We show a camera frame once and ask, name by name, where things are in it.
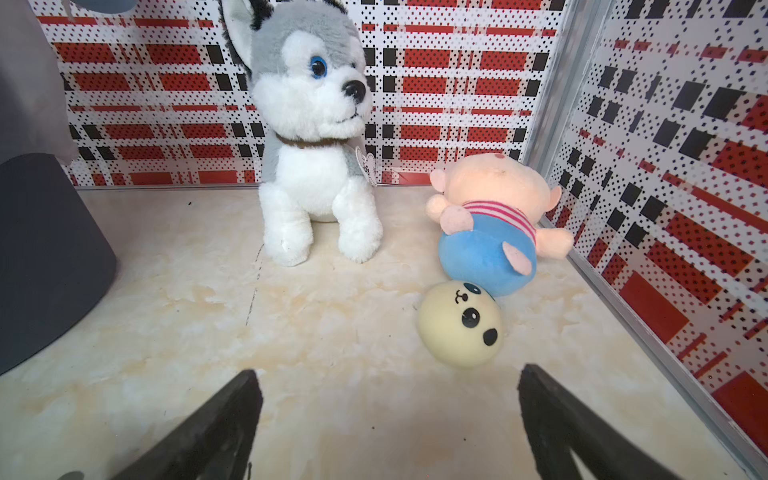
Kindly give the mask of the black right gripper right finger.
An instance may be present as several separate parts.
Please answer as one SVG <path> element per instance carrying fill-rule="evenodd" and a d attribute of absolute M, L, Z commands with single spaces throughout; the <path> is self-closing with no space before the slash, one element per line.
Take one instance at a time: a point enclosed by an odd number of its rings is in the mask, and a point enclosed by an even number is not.
<path fill-rule="evenodd" d="M 676 479 L 549 373 L 527 364 L 520 374 L 521 416 L 542 479 L 580 479 L 580 459 L 597 479 Z"/>

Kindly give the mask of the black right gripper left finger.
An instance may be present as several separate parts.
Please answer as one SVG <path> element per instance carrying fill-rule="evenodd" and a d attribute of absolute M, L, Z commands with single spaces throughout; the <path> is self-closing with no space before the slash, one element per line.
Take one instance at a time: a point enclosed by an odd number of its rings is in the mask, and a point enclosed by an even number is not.
<path fill-rule="evenodd" d="M 247 479 L 263 396 L 256 372 L 239 372 L 116 479 Z"/>

